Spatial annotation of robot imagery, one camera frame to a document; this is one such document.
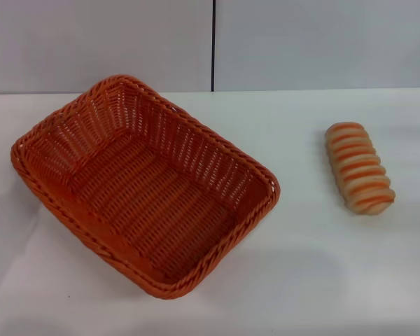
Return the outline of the striped orange cream bread roll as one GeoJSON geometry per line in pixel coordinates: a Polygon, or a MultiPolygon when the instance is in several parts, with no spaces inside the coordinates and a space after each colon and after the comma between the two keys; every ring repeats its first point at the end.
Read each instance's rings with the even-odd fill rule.
{"type": "Polygon", "coordinates": [[[396,194],[369,134],[357,122],[338,122],[325,133],[325,147],[340,195],[355,214],[376,216],[396,194]]]}

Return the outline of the orange woven plastic basket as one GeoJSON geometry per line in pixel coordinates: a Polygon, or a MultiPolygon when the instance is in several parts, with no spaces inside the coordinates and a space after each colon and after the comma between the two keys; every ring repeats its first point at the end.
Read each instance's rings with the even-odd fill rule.
{"type": "Polygon", "coordinates": [[[51,113],[10,159],[86,247],[166,300],[199,285],[280,196],[269,169],[128,75],[51,113]]]}

